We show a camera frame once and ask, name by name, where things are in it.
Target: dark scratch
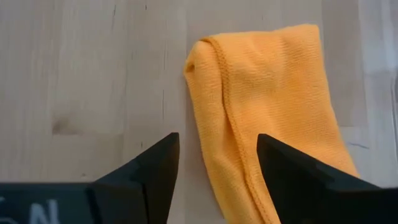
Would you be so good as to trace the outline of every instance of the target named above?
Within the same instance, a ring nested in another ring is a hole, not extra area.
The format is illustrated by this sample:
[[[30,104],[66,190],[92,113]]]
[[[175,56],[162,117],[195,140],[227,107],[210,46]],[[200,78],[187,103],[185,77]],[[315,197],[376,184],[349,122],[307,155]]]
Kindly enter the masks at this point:
[[[164,121],[164,90],[162,93],[162,121]]]
[[[114,16],[116,15],[116,5],[114,5],[113,8],[113,16],[112,16],[112,29],[113,29],[113,25],[114,25]]]
[[[363,149],[369,149],[369,147],[364,146],[364,145],[362,145],[362,144],[353,143],[353,142],[347,142],[347,143],[348,143],[349,145],[351,145],[351,146],[358,146],[358,147],[363,148]]]

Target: towel fold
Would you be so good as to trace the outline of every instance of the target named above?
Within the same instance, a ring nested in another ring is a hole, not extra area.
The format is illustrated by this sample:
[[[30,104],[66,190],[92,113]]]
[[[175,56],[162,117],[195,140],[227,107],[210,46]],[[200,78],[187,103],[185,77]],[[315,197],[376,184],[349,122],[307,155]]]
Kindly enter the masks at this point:
[[[331,107],[317,26],[206,37],[184,73],[206,169],[229,223],[280,223],[257,158],[259,133],[357,175]]]

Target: orange microfiber towel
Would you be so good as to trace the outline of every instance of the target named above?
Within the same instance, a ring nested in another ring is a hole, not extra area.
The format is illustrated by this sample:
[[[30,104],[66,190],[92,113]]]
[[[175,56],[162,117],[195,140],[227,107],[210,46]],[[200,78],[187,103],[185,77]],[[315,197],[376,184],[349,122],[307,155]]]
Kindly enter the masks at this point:
[[[184,72],[207,172],[229,223],[280,223],[257,158],[259,133],[357,175],[330,104],[317,26],[206,37]]]

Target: wood grain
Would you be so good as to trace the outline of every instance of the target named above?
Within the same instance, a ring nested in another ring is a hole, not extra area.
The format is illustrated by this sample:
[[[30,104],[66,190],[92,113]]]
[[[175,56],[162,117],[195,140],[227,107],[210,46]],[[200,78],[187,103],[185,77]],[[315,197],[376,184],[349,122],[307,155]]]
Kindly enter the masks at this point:
[[[2,0],[0,181],[91,181],[172,131],[169,223],[225,223],[182,68],[206,35],[317,24],[332,105],[362,178],[398,185],[392,0]]]

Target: black clamp jaw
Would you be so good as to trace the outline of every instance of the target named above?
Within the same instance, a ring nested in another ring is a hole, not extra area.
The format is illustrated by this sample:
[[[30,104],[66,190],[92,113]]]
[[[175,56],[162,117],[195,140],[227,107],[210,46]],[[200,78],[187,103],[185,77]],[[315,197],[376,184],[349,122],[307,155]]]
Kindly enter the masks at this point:
[[[172,133],[92,183],[0,184],[0,224],[167,223],[179,154]]]
[[[398,189],[381,189],[260,134],[257,155],[282,224],[398,223]]]

